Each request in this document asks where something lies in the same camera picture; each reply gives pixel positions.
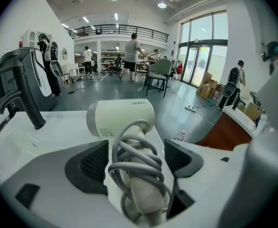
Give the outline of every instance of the red object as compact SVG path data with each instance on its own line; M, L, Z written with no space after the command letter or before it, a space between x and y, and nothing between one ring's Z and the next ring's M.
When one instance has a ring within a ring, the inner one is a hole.
M183 65L180 64L177 68L177 74L181 74L182 73L182 70L183 70Z

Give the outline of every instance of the vacuum cleaner handle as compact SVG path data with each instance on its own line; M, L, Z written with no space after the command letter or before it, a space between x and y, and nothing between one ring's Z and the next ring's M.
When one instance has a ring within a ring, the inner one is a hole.
M40 114L38 107L33 99L28 79L26 77L26 69L24 65L11 66L8 68L0 69L1 74L12 71L14 82L17 90L9 94L5 94L2 81L0 78L0 114L4 113L5 107L8 107L10 101L19 97L29 119L34 125L35 129L40 129L46 123L46 120Z

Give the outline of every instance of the chair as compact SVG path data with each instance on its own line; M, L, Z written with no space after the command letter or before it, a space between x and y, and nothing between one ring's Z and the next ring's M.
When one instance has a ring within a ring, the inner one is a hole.
M69 84L72 83L71 74L64 67L62 67L62 72L63 72L63 76L61 77L61 80L62 80L63 86L65 87L66 81L68 81Z
M171 73L171 70L172 70L172 62L170 60L164 59L164 58L160 59L159 61L157 61L156 63L154 63L148 67L145 82L144 82L144 87L143 87L143 90L144 90L145 84L147 84L146 96L147 96L147 92L150 88L152 79L158 79L158 80L163 81L159 91L163 90L164 91L163 97L165 97L167 82L168 82L168 78L169 78L169 74Z

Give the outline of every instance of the white hair dryer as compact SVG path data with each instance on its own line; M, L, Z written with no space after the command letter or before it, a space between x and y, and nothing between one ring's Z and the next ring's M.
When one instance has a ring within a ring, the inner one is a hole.
M115 138L108 172L124 192L123 214L132 221L142 214L150 226L160 224L167 188L163 183L162 161L156 148L145 139L154 123L151 103L147 99L99 101L90 105L86 122L92 135ZM140 213L136 217L128 214L126 198L134 202Z

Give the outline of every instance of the floor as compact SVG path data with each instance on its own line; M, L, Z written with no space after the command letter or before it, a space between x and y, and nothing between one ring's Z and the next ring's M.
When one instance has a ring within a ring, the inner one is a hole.
M199 114L184 108L188 105L186 101L191 107L201 106L201 103L204 104L205 101L196 95L195 88L184 83L170 80L165 98L163 98L163 92L153 89L149 90L146 97L146 89L143 91L141 76L137 76L135 82L129 82L128 76L123 81L119 80L117 75L109 76L101 73L93 73L91 80L84 74L82 76L83 81L67 85L66 90L62 88L62 95L58 97L53 111L87 110L91 103L99 100L147 98L153 105L156 117L155 127L162 141L172 139L181 130L185 130L184 141L195 143L202 139L212 127ZM76 90L72 94L66 92L84 87L87 88ZM173 92L186 101L180 100ZM197 108L197 112L213 124L221 115L216 106Z

